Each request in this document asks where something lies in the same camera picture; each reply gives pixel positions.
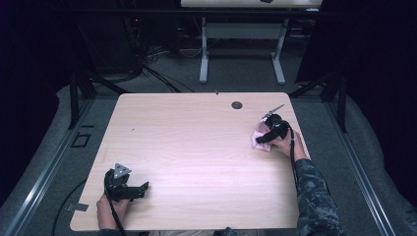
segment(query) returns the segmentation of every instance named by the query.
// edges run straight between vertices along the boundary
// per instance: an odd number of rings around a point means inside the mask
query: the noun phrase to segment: pink cloth
[[[256,141],[257,137],[261,137],[267,132],[269,132],[269,128],[264,124],[265,121],[266,119],[262,119],[258,123],[257,128],[255,129],[255,132],[252,135],[252,148],[270,152],[270,144],[258,144]]]

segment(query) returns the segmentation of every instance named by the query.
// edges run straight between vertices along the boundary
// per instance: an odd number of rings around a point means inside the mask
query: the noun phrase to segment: small round hole
[[[242,108],[242,102],[239,102],[239,101],[233,101],[232,102],[232,107],[234,108],[234,109],[240,109],[240,108]]]

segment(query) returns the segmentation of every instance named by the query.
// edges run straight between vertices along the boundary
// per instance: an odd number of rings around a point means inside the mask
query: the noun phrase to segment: sleeve
[[[120,233],[119,230],[114,230],[114,229],[100,229],[98,231],[97,236],[121,236],[122,234]]]
[[[310,159],[298,160],[295,169],[300,211],[297,235],[345,235],[322,173]]]

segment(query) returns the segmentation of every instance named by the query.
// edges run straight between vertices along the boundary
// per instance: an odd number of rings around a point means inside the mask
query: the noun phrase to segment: table top
[[[280,104],[275,113],[300,131],[282,92],[121,95],[80,198],[89,208],[74,213],[71,228],[98,230],[95,203],[115,163],[132,170],[129,186],[149,181],[145,197],[128,207],[126,230],[294,228],[290,159],[278,147],[253,149],[251,141],[261,118]]]
[[[319,8],[322,0],[181,0],[182,7],[190,8]]]

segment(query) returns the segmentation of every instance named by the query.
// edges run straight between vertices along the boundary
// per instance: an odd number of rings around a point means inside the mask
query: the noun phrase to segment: person's hand
[[[123,221],[126,213],[126,207],[128,206],[129,200],[121,200],[120,202],[112,202],[114,210],[116,210],[120,221]],[[111,213],[110,204],[108,203],[107,197],[103,194],[97,201],[97,219],[99,229],[117,229],[116,221],[114,220],[113,214]]]
[[[291,151],[291,130],[287,131],[285,139],[274,139],[273,141],[269,142],[272,145],[278,146],[282,149],[282,151],[290,156]],[[304,151],[303,142],[301,141],[300,134],[294,131],[294,161],[299,159],[310,159],[307,156],[306,152]]]

